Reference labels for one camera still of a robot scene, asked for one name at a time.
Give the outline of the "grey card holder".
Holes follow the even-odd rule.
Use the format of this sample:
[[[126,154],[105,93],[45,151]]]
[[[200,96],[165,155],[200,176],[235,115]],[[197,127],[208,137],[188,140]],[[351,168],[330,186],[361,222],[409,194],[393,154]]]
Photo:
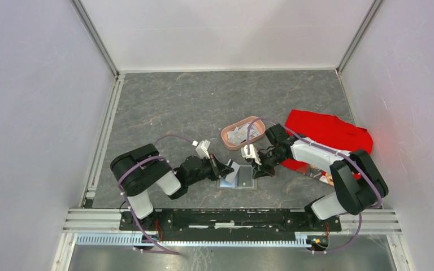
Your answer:
[[[217,181],[216,187],[219,189],[255,190],[257,189],[257,182],[253,178],[253,174],[254,168],[251,165],[242,165],[232,182],[220,179]]]

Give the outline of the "pink oval tray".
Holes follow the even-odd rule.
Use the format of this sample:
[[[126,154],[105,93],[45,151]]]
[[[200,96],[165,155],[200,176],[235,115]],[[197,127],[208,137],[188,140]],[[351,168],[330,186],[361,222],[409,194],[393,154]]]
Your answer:
[[[257,120],[250,125],[255,119],[256,116],[250,116],[222,129],[221,138],[224,146],[231,151],[242,148],[247,144],[248,127],[250,127],[250,143],[260,140],[264,136],[266,127],[262,120]]]

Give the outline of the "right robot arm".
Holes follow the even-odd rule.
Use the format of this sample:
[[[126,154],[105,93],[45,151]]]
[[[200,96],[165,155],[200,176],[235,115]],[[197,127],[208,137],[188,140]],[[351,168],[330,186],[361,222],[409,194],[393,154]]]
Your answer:
[[[241,149],[242,157],[254,168],[254,178],[274,176],[275,167],[289,159],[313,165],[332,177],[334,192],[305,207],[303,221],[310,230],[319,230],[333,216],[379,208],[389,193],[370,154],[363,149],[331,148],[280,124],[268,128],[265,135],[272,145],[268,152],[257,151],[250,143]]]

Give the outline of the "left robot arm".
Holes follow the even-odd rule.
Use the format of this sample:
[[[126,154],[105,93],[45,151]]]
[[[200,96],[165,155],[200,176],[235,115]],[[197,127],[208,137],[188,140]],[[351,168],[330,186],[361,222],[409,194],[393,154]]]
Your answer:
[[[170,166],[154,144],[121,154],[110,163],[118,187],[134,214],[136,226],[148,230],[155,223],[154,207],[147,191],[151,186],[157,185],[169,198],[177,199],[197,182],[217,181],[236,173],[208,151],[209,145],[208,140],[193,141],[197,155],[188,156],[176,168]]]

